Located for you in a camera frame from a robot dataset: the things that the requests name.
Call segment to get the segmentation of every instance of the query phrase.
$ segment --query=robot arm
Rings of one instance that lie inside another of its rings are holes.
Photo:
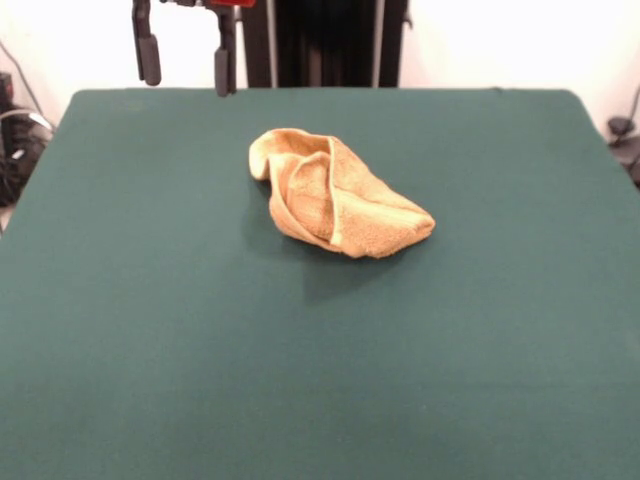
[[[152,0],[133,0],[133,32],[138,58],[138,75],[147,85],[156,86],[162,80],[158,40],[151,33],[149,22]],[[224,97],[236,91],[236,25],[234,7],[252,7],[255,0],[160,0],[185,7],[203,6],[218,16],[220,47],[215,54],[215,80],[218,95]]]

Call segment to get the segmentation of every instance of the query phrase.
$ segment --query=green table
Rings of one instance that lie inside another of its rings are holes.
[[[433,237],[284,238],[247,165],[283,126]],[[567,92],[80,93],[0,242],[0,477],[638,480],[639,247]]]

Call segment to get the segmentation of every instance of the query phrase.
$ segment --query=orange towel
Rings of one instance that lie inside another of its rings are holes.
[[[251,145],[249,168],[256,180],[271,180],[269,210],[280,231],[333,252],[382,258],[435,228],[336,137],[271,130]]]

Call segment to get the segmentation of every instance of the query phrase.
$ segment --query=red part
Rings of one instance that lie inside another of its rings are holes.
[[[256,0],[209,0],[209,3],[214,5],[229,5],[232,7],[253,7],[256,4]]]

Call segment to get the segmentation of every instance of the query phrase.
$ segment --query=white wall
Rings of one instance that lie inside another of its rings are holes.
[[[412,0],[411,11],[405,87],[567,88],[604,131],[640,82],[638,0]],[[0,0],[0,35],[58,120],[79,89],[141,85],[130,16],[131,0]],[[212,85],[212,13],[157,2],[153,29],[163,86]]]

